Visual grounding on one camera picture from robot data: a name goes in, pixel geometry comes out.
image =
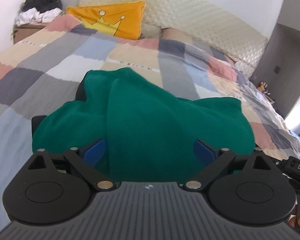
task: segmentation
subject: metal bolt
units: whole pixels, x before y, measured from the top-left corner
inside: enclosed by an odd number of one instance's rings
[[[97,186],[101,189],[110,189],[113,187],[113,183],[108,180],[103,180],[103,181],[98,182]]]
[[[202,184],[196,180],[191,180],[186,183],[186,187],[189,189],[198,189],[201,188]]]

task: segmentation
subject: yellow pillow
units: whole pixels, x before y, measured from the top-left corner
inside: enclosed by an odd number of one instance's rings
[[[66,13],[79,18],[86,28],[137,40],[141,33],[144,7],[144,1],[99,6],[69,6]]]

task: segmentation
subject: quilted headboard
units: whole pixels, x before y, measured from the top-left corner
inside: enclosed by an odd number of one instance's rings
[[[136,0],[79,0],[80,6]],[[205,0],[144,0],[144,22],[187,32],[235,60],[250,77],[265,50],[267,38],[231,13]]]

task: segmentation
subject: blue gripper pad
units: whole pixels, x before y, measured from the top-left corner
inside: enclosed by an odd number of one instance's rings
[[[194,155],[204,165],[208,166],[216,160],[216,153],[208,146],[204,145],[200,140],[196,140],[193,145]]]
[[[106,140],[102,139],[98,141],[96,144],[92,145],[89,149],[87,149],[82,159],[87,162],[89,165],[94,166],[101,160],[103,155],[106,153]]]

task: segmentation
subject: wall socket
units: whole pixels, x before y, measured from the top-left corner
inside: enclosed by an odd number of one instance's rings
[[[280,70],[281,70],[281,68],[280,68],[279,66],[275,66],[274,72],[275,72],[276,74],[279,74]]]

